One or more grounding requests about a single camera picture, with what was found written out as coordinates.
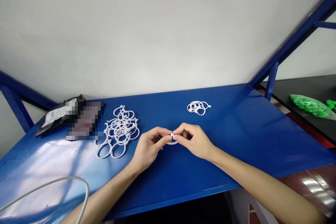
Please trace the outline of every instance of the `blue table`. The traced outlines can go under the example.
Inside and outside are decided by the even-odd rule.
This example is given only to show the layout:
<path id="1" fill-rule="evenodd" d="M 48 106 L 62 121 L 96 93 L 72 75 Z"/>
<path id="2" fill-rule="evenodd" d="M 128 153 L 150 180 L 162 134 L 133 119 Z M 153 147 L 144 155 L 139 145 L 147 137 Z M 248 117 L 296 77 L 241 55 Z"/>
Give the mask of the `blue table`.
<path id="1" fill-rule="evenodd" d="M 206 101 L 204 116 L 187 111 L 191 101 Z M 176 129 L 180 123 L 200 125 L 209 139 L 229 154 L 282 177 L 336 163 L 336 157 L 249 85 L 234 85 L 100 100 L 105 103 L 98 132 L 113 110 L 125 105 L 139 118 L 141 132 L 155 126 Z M 131 160 L 137 141 L 127 145 L 119 159 L 95 157 L 93 141 L 65 140 L 65 128 L 35 138 L 32 128 L 0 160 L 0 205 L 32 188 L 62 176 L 88 181 L 91 193 L 120 172 Z M 156 161 L 125 192 L 107 220 L 238 188 L 213 164 L 186 148 L 167 145 Z M 22 199 L 0 214 L 1 223 L 43 220 L 57 223 L 84 199 L 84 186 L 64 181 Z"/>

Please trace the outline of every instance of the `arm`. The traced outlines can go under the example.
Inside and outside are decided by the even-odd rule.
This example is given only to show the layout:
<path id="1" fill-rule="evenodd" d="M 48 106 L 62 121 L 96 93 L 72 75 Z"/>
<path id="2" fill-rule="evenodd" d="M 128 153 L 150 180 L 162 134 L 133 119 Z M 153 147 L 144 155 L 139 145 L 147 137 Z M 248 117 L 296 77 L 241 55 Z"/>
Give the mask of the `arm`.
<path id="1" fill-rule="evenodd" d="M 101 223 L 103 221 L 114 204 L 137 176 L 154 162 L 159 150 L 162 149 L 167 142 L 172 141 L 170 133 L 171 131 L 168 129 L 156 127 L 141 135 L 130 163 L 106 185 L 89 197 L 80 222 L 81 224 Z M 161 135 L 162 138 L 157 143 L 154 143 L 152 140 L 156 135 Z M 83 203 L 75 208 L 61 223 L 76 223 L 82 205 Z"/>
<path id="2" fill-rule="evenodd" d="M 282 222 L 325 223 L 325 216 L 309 201 L 267 173 L 215 147 L 199 126 L 183 123 L 173 133 L 177 142 L 218 166 Z"/>

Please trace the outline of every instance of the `green plastic bag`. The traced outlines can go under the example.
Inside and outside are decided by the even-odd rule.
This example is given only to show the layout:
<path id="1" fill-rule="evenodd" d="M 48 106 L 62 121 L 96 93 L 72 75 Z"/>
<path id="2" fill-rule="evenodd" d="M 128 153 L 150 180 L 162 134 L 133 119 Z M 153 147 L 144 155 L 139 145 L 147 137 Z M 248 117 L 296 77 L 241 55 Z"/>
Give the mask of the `green plastic bag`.
<path id="1" fill-rule="evenodd" d="M 305 110 L 316 117 L 336 120 L 336 114 L 328 108 L 327 105 L 318 100 L 298 94 L 291 94 L 290 98 L 300 109 Z"/>

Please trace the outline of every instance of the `green object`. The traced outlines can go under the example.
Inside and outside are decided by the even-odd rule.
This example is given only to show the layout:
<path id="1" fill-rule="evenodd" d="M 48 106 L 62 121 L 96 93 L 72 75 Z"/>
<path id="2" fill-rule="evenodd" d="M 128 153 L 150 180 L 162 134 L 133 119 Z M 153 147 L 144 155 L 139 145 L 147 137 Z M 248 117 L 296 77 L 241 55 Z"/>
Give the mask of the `green object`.
<path id="1" fill-rule="evenodd" d="M 326 100 L 325 102 L 328 104 L 327 106 L 318 100 L 298 94 L 291 94 L 290 98 L 300 109 L 305 110 L 316 117 L 336 120 L 336 114 L 331 110 L 331 108 L 336 109 L 335 101 Z"/>
<path id="2" fill-rule="evenodd" d="M 333 109 L 336 111 L 336 101 L 326 100 L 325 102 L 330 109 Z"/>

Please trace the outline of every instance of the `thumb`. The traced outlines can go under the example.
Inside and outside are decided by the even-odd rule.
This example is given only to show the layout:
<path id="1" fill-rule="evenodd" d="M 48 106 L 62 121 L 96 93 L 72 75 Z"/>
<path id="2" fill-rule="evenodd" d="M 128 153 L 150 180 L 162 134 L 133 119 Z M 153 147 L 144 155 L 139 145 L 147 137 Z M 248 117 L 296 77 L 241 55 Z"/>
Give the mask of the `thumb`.
<path id="1" fill-rule="evenodd" d="M 174 135 L 174 140 L 186 148 L 189 148 L 190 141 L 181 135 Z"/>
<path id="2" fill-rule="evenodd" d="M 156 144 L 154 144 L 156 146 L 156 148 L 158 149 L 157 151 L 159 151 L 160 149 L 162 149 L 162 147 L 164 145 L 166 145 L 166 143 L 171 142 L 172 141 L 172 137 L 171 135 L 167 135 L 162 137 Z"/>

